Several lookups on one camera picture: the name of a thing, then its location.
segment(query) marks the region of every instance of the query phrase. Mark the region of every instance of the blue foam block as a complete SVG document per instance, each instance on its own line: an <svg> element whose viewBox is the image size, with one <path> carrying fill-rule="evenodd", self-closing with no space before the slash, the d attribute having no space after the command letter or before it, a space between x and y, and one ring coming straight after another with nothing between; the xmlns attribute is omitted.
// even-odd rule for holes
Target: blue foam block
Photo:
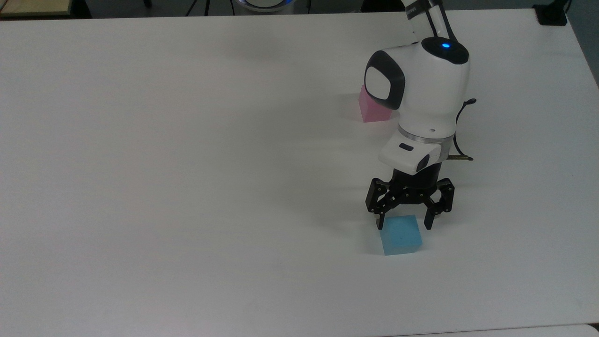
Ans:
<svg viewBox="0 0 599 337"><path fill-rule="evenodd" d="M385 255L407 254L417 251L422 246L420 230L414 215L386 218L379 233Z"/></svg>

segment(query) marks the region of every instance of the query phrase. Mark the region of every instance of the black object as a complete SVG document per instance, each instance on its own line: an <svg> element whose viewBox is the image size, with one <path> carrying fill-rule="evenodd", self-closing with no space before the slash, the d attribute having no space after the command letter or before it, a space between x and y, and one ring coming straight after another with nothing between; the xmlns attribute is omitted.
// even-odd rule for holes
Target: black object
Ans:
<svg viewBox="0 0 599 337"><path fill-rule="evenodd" d="M404 98L404 90L406 88L406 76L404 75L404 72L401 70L400 66L393 61L389 54L379 50L370 56L370 59L366 64L366 70L364 71L364 83L366 83L366 72L370 67L380 71L380 73L389 80L391 83L389 92L393 94L390 94L386 100L372 96L370 93L368 93L368 95L376 103L386 107L387 109L399 109L401 100Z"/></svg>
<svg viewBox="0 0 599 337"><path fill-rule="evenodd" d="M191 10L195 6L196 2L198 2L198 0L193 0L193 2L191 3L191 6L189 7L189 9L187 11L187 13L185 13L185 16L189 16L189 13L191 13ZM210 9L210 0L206 0L206 6L204 7L204 16L208 16L208 10L209 9Z"/></svg>
<svg viewBox="0 0 599 337"><path fill-rule="evenodd" d="M400 144L400 148L406 150L406 151L412 151L414 149L414 146L410 146L408 144L405 143L401 143Z"/></svg>
<svg viewBox="0 0 599 337"><path fill-rule="evenodd" d="M462 111L464 111L464 108L465 108L466 106L469 106L470 104L474 104L474 103L476 103L476 98L470 98L469 100L467 100L466 102L464 102L464 103L462 104L462 108L459 110L459 112L458 112L458 115L457 115L457 116L455 116L455 123L456 123L456 124L458 124L458 119L459 119L459 116L462 114ZM465 154L462 152L462 150L461 150L461 149L459 148L459 146L458 146L458 139L456 138L456 136L455 136L455 135L456 135L456 133L455 133L455 134L453 134L453 145L455 145L455 149L458 151L458 153L459 153L459 154L461 154L461 155L462 155L462 156L464 156L464 157L468 157L467 159L468 159L469 161L472 161L472 160L474 160L474 158L472 158L472 157L470 157L470 156L467 156L467 155L465 155Z"/></svg>
<svg viewBox="0 0 599 337"><path fill-rule="evenodd" d="M406 8L400 0L364 0L360 11L363 13L403 12Z"/></svg>
<svg viewBox="0 0 599 337"><path fill-rule="evenodd" d="M92 13L85 0L73 0L71 4L71 18L73 19L91 19Z"/></svg>
<svg viewBox="0 0 599 337"><path fill-rule="evenodd" d="M453 33L453 29L451 29L451 25L449 24L449 20L447 19L447 14L445 13L445 7L443 6L443 2L439 1L439 10L441 11L441 16L443 16L443 22L445 23L445 28L447 29L447 34L449 38L453 41L458 41L455 38L455 34Z"/></svg>
<svg viewBox="0 0 599 337"><path fill-rule="evenodd" d="M464 64L470 58L468 49L462 46L461 43L448 38L427 37L421 43L422 48L430 54L453 64Z"/></svg>
<svg viewBox="0 0 599 337"><path fill-rule="evenodd" d="M374 178L366 196L366 207L370 213L379 215L376 221L378 229L383 229L385 214L400 204L426 205L424 226L427 230L432 228L436 215L450 212L455 188L448 178L437 181L440 170L441 163L437 163L413 176L393 170L389 182ZM441 192L441 198L434 202L431 195L437 190Z"/></svg>
<svg viewBox="0 0 599 337"><path fill-rule="evenodd" d="M549 5L533 5L537 20L542 26L565 26L568 23L564 12L566 3L568 0L554 0ZM566 11L570 9L571 3L572 0L568 3Z"/></svg>

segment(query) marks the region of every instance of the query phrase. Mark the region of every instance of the black cable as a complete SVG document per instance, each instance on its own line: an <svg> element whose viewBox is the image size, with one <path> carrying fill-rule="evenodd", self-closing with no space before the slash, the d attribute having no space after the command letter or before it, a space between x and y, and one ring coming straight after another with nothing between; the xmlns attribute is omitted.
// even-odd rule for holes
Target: black cable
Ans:
<svg viewBox="0 0 599 337"><path fill-rule="evenodd" d="M428 12L428 9L426 9L424 12L426 13L426 17L428 18L428 23L431 25L432 34L435 35L435 37L437 37L437 28L435 28L435 24L432 22L431 13Z"/></svg>
<svg viewBox="0 0 599 337"><path fill-rule="evenodd" d="M457 115L457 116L455 116L455 123L456 123L456 124L458 123L459 116L460 116L460 114L462 113L462 111L464 111L464 108L465 108L466 106L469 106L470 104L474 104L474 103L476 103L476 98L470 98L469 100L467 100L466 102L464 102L464 104L462 105L462 108L461 108L461 109L459 110L459 112L458 112L458 115ZM474 160L474 158L472 158L471 156L465 155L465 154L462 152L462 150L459 148L459 146L458 146L458 139L456 138L456 134L457 134L457 133L453 134L453 145L455 145L455 149L458 151L458 153L459 153L460 155L462 155L462 156L464 156L464 157L468 157L468 160L469 160L469 161L472 161L472 160Z"/></svg>
<svg viewBox="0 0 599 337"><path fill-rule="evenodd" d="M189 16L189 13L191 13L191 10L193 9L193 6L195 6L196 2L198 2L198 0L193 0L191 7L189 7L189 10L187 11L187 14L185 14L185 16Z"/></svg>
<svg viewBox="0 0 599 337"><path fill-rule="evenodd" d="M209 9L210 9L210 0L206 0L206 6L204 7L204 16L208 16Z"/></svg>
<svg viewBox="0 0 599 337"><path fill-rule="evenodd" d="M439 10L441 10L441 15L443 16L443 21L445 22L445 27L447 28L447 34L449 35L449 39L458 42L458 39L455 38L453 30L449 25L449 20L447 19L447 15L445 14L445 8L443 7L442 2L439 2Z"/></svg>

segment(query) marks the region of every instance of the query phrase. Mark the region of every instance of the white robot link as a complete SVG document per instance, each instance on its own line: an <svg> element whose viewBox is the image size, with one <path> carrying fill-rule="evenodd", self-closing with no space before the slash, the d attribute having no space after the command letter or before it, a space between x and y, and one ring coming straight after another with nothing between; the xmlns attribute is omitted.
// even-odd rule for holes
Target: white robot link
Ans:
<svg viewBox="0 0 599 337"><path fill-rule="evenodd" d="M470 70L468 50L455 38L441 0L403 0L406 15L419 42L374 53L364 73L369 96L398 110L399 125L383 147L379 160L393 167L389 182L371 181L366 198L368 211L378 215L383 228L385 213L399 204L427 208L426 229L434 217L450 212L455 190L449 179L437 181L441 163L455 143L456 122L464 102ZM432 194L441 192L439 201Z"/></svg>

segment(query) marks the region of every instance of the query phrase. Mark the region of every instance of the pink foam block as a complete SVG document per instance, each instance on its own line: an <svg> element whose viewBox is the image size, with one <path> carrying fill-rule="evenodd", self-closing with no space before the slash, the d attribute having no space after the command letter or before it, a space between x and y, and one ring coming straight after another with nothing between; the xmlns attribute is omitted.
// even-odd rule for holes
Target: pink foam block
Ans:
<svg viewBox="0 0 599 337"><path fill-rule="evenodd" d="M366 92L366 87L364 85L362 85L358 102L360 103L362 121L364 121L364 123L388 121L391 118L392 110L373 101L373 99L368 96L368 92Z"/></svg>

